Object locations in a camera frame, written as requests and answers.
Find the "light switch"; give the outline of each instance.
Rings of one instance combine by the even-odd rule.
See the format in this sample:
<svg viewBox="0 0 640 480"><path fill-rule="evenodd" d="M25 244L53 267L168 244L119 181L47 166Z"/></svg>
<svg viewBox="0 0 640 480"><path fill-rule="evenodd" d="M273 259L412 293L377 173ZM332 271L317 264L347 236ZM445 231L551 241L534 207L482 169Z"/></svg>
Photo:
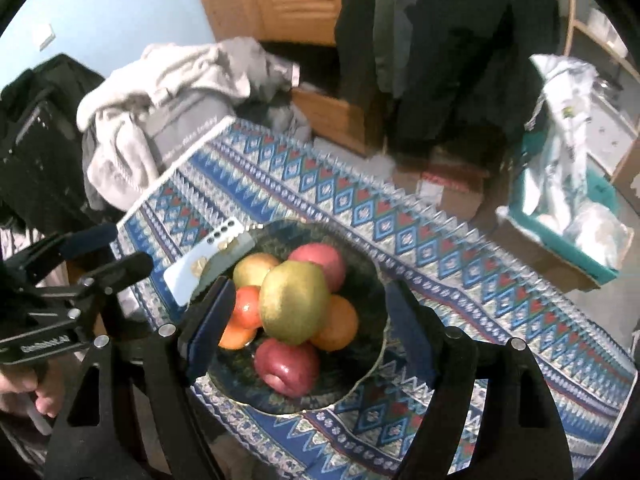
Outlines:
<svg viewBox="0 0 640 480"><path fill-rule="evenodd" d="M33 27L31 31L33 38L33 44L39 49L43 50L49 43L56 39L56 35L49 23L42 23Z"/></svg>

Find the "metal screw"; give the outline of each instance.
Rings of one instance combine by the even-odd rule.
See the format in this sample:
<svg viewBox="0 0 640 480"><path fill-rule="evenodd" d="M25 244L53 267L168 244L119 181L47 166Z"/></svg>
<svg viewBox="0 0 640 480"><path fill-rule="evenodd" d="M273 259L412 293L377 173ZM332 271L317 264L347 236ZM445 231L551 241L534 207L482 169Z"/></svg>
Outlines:
<svg viewBox="0 0 640 480"><path fill-rule="evenodd" d="M514 337L511 340L511 346L513 346L518 351L522 351L527 347L527 344L519 337Z"/></svg>
<svg viewBox="0 0 640 480"><path fill-rule="evenodd" d="M82 312L80 312L79 308L72 308L66 313L66 316L69 319L78 319L80 317L80 314L82 314Z"/></svg>
<svg viewBox="0 0 640 480"><path fill-rule="evenodd" d="M464 332L462 332L462 330L460 330L457 326L447 326L444 329L444 333L447 335L447 337L450 337L452 339L460 339Z"/></svg>
<svg viewBox="0 0 640 480"><path fill-rule="evenodd" d="M99 335L94 339L94 346L96 348L104 348L109 344L109 336L108 335Z"/></svg>
<svg viewBox="0 0 640 480"><path fill-rule="evenodd" d="M162 337L169 337L175 334L175 325L172 325L171 323L164 324L158 329L158 333Z"/></svg>

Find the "tablecloth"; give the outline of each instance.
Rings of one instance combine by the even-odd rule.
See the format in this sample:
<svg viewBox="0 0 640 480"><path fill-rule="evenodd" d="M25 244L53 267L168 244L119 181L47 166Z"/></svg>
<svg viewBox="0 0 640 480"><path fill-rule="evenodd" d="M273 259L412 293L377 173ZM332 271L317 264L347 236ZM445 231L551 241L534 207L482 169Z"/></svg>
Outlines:
<svg viewBox="0 0 640 480"><path fill-rule="evenodd" d="M154 325L182 314L163 271L223 219L328 222L406 280L445 324L473 338L527 341L566 430L574 471L588 468L632 381L628 354L549 283L465 223L433 205L287 137L228 118L162 176L119 224L117 257L154 258L151 276L128 290ZM209 411L251 452L290 478L392 476L411 445L431 392L407 372L391 339L382 363L347 399L324 410L271 416L242 406L208 377L193 386ZM451 471L468 465L486 382L476 381Z"/></svg>

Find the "light blue wall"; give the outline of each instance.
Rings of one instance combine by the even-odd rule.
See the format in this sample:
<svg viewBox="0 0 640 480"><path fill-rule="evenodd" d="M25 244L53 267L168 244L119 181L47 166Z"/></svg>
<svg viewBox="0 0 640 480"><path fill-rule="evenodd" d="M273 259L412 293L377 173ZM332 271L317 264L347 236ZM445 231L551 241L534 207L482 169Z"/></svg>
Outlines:
<svg viewBox="0 0 640 480"><path fill-rule="evenodd" d="M56 34L42 52L31 39L38 23ZM0 37L0 88L60 52L107 76L150 43L213 41L200 0L27 0Z"/></svg>

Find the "yellow-green fruit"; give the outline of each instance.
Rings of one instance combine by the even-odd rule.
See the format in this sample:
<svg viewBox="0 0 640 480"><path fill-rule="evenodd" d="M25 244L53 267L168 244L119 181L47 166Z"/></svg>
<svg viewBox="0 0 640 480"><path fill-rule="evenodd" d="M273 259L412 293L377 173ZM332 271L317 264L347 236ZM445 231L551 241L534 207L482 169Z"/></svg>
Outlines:
<svg viewBox="0 0 640 480"><path fill-rule="evenodd" d="M279 259L267 253L254 253L244 257L234 268L236 289L247 285L261 286L267 272L279 263Z"/></svg>
<svg viewBox="0 0 640 480"><path fill-rule="evenodd" d="M299 345L326 320L329 289L322 267L287 260L266 275L260 288L260 318L267 335Z"/></svg>

